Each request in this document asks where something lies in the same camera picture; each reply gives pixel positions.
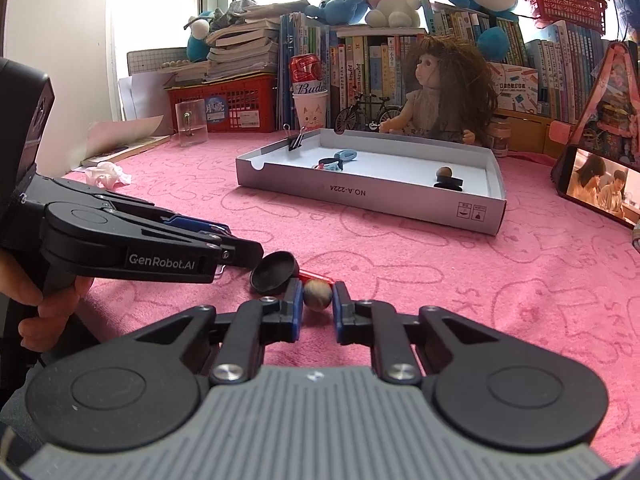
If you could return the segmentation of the person's left hand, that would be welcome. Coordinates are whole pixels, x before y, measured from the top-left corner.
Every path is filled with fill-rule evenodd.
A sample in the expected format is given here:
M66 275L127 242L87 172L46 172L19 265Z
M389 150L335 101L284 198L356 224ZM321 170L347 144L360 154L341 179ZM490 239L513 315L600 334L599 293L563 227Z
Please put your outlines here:
M47 352L54 347L92 284L93 278L78 276L72 286L44 296L18 262L7 252L1 252L2 294L38 311L35 318L26 318L18 324L21 345L28 350Z

